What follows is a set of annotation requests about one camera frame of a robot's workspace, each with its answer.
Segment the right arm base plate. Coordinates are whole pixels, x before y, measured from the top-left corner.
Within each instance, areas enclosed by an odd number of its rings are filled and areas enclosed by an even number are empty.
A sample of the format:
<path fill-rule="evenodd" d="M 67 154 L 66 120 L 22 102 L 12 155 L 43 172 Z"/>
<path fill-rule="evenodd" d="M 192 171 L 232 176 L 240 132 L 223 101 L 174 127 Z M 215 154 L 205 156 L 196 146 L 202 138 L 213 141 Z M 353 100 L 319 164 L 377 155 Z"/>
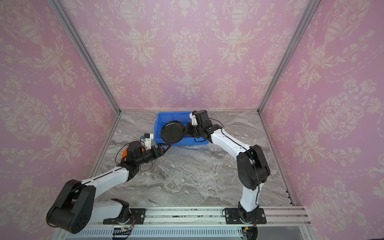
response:
<path fill-rule="evenodd" d="M 252 212 L 245 212 L 243 209 L 225 208 L 222 212 L 227 225 L 265 225 L 267 223 L 264 209 L 256 208 Z"/>

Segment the aluminium mounting rail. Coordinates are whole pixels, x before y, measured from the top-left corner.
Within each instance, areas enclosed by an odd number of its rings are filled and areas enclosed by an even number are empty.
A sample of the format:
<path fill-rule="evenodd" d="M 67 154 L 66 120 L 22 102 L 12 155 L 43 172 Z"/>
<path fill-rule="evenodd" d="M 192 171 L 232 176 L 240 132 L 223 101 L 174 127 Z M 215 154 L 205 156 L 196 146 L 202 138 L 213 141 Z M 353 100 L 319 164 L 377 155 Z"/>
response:
<path fill-rule="evenodd" d="M 303 207 L 262 207 L 265 225 L 227 225 L 222 212 L 234 207 L 144 207 L 143 225 L 87 225 L 77 234 L 59 230 L 55 240 L 113 240 L 114 228 L 133 227 L 121 240 L 315 240 Z"/>

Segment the black round plate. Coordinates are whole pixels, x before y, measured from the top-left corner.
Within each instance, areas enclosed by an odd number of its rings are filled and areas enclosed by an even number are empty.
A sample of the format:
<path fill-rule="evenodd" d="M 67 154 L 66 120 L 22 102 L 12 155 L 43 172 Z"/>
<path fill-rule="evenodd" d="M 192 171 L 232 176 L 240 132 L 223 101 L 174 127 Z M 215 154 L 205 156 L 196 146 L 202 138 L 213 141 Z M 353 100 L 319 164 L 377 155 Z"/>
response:
<path fill-rule="evenodd" d="M 161 138 L 168 145 L 179 143 L 184 136 L 185 125 L 180 121 L 170 121 L 161 130 Z"/>

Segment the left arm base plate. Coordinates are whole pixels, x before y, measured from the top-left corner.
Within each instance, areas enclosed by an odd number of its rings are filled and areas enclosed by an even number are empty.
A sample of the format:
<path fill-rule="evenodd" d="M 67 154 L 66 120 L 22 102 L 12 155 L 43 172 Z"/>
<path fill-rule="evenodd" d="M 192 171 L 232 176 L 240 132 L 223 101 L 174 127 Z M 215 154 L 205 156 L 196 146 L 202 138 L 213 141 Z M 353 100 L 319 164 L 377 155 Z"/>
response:
<path fill-rule="evenodd" d="M 103 220 L 104 225 L 143 225 L 146 216 L 146 209 L 143 208 L 133 208 L 129 210 L 124 210 L 116 218 L 110 218 Z"/>

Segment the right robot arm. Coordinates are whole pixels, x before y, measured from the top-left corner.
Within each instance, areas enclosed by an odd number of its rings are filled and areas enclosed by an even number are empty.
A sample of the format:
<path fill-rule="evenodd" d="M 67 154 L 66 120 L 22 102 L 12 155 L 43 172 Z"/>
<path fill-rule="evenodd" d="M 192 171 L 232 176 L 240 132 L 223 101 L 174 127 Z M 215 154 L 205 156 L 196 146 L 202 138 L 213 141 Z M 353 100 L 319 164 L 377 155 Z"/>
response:
<path fill-rule="evenodd" d="M 221 147 L 237 162 L 238 177 L 243 185 L 238 213 L 244 223 L 256 223 L 260 211 L 259 198 L 264 183 L 271 174 L 262 148 L 248 145 L 231 136 L 221 124 L 213 124 L 206 110 L 190 113 L 186 134 L 203 138 Z"/>

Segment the orange plate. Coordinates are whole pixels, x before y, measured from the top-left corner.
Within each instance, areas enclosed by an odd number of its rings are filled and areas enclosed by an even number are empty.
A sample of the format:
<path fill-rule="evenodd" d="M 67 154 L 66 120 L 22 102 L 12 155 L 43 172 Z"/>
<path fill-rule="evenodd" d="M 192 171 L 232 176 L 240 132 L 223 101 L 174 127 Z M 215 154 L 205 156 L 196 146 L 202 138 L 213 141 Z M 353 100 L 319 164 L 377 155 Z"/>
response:
<path fill-rule="evenodd" d="M 134 160 L 142 156 L 143 152 L 146 150 L 145 147 L 139 146 L 128 146 L 122 155 L 122 158 L 125 159 L 126 161 L 128 160 Z"/>

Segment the blue plastic bin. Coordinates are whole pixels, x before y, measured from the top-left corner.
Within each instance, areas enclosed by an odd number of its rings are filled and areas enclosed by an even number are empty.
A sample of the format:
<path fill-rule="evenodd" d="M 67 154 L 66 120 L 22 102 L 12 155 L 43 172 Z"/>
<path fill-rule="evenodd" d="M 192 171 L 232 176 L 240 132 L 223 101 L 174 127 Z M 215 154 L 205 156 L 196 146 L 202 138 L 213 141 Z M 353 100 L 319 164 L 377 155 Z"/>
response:
<path fill-rule="evenodd" d="M 185 126 L 188 122 L 191 121 L 190 118 L 191 112 L 163 112 L 158 113 L 157 120 L 155 122 L 154 126 L 154 140 L 158 143 L 165 143 L 161 138 L 161 130 L 165 124 L 167 124 L 170 121 L 180 121 Z M 210 142 L 205 140 L 203 142 L 203 138 L 192 138 L 189 136 L 185 136 L 183 140 L 181 140 L 179 143 L 173 144 L 173 146 L 194 146 L 194 145 L 208 145 Z"/>

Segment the right aluminium corner post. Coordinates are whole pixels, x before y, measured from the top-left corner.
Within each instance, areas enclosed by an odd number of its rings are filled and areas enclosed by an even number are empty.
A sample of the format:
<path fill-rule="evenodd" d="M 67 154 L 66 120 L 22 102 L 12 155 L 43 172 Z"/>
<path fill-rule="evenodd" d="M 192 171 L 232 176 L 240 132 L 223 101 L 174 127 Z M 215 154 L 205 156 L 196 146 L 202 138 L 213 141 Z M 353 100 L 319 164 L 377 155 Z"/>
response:
<path fill-rule="evenodd" d="M 287 46 L 287 49 L 285 50 L 283 57 L 278 65 L 278 68 L 271 80 L 271 83 L 269 87 L 267 88 L 267 91 L 263 97 L 263 100 L 261 102 L 261 105 L 258 109 L 258 113 L 261 116 L 263 112 L 265 111 L 267 104 L 275 90 L 275 88 L 278 85 L 278 82 L 280 78 L 282 77 L 283 73 L 285 72 L 288 63 L 290 62 L 301 38 L 304 35 L 304 32 L 306 31 L 317 7 L 319 6 L 320 0 L 310 0 L 308 1 L 308 4 L 303 12 L 303 15 L 301 16 L 301 19 L 291 37 L 291 40 Z"/>

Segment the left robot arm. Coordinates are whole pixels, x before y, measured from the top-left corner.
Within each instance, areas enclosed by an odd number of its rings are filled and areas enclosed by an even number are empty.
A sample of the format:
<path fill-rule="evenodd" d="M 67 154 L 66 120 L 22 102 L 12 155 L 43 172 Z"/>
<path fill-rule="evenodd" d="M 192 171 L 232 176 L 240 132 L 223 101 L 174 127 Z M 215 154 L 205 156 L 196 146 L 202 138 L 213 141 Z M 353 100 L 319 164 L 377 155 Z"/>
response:
<path fill-rule="evenodd" d="M 135 216 L 128 202 L 117 198 L 102 203 L 95 200 L 115 186 L 132 180 L 142 164 L 163 156 L 170 147 L 170 144 L 157 144 L 146 148 L 143 142 L 134 141 L 120 149 L 122 158 L 112 170 L 82 181 L 67 181 L 48 210 L 47 225 L 72 234 L 79 233 L 88 224 L 134 225 Z"/>

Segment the left aluminium corner post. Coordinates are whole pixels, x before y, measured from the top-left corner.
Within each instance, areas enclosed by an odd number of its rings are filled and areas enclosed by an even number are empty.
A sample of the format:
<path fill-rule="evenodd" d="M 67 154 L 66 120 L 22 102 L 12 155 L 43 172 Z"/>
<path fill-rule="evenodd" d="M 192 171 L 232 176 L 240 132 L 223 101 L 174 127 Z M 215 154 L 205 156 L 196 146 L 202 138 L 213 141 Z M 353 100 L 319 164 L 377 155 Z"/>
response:
<path fill-rule="evenodd" d="M 101 71 L 98 69 L 96 62 L 90 54 L 90 51 L 87 49 L 85 43 L 83 42 L 79 31 L 75 28 L 75 25 L 67 14 L 64 5 L 58 0 L 48 0 L 48 2 L 50 3 L 58 19 L 60 20 L 61 24 L 63 25 L 72 42 L 74 43 L 75 47 L 77 48 L 79 54 L 83 58 L 84 62 L 89 68 L 91 74 L 95 78 L 102 92 L 106 96 L 110 105 L 112 106 L 116 114 L 120 115 L 121 109 L 118 106 L 115 97 L 113 96 L 112 92 L 110 91 L 110 88 L 103 79 Z"/>

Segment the aluminium corner post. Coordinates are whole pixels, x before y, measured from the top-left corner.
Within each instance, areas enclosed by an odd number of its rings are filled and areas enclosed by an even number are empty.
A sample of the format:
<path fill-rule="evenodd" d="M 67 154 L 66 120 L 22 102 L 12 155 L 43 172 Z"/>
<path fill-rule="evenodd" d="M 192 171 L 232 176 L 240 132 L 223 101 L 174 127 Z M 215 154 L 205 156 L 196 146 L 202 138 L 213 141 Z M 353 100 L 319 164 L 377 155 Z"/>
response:
<path fill-rule="evenodd" d="M 118 106 L 115 97 L 113 96 L 112 92 L 110 91 L 110 88 L 103 79 L 101 71 L 98 69 L 96 62 L 90 54 L 90 51 L 87 49 L 85 43 L 83 42 L 79 31 L 75 28 L 75 25 L 67 14 L 64 5 L 58 0 L 48 0 L 48 2 L 50 3 L 58 19 L 60 20 L 61 24 L 63 25 L 72 42 L 74 43 L 75 47 L 77 48 L 79 54 L 83 58 L 84 62 L 89 68 L 91 74 L 95 78 L 102 92 L 106 96 L 110 105 L 112 106 L 116 114 L 120 115 L 121 109 Z"/>
<path fill-rule="evenodd" d="M 278 82 L 280 78 L 282 77 L 283 73 L 285 72 L 288 63 L 290 62 L 301 38 L 304 35 L 304 32 L 306 31 L 317 7 L 319 6 L 320 0 L 310 0 L 308 1 L 308 4 L 303 12 L 303 15 L 301 16 L 301 19 L 291 37 L 291 40 L 287 46 L 287 49 L 285 50 L 283 57 L 278 65 L 278 68 L 271 80 L 271 83 L 269 87 L 267 88 L 267 91 L 263 97 L 263 100 L 261 102 L 261 105 L 258 109 L 258 113 L 261 116 L 263 112 L 265 111 L 267 104 L 275 90 L 275 88 L 278 85 Z"/>

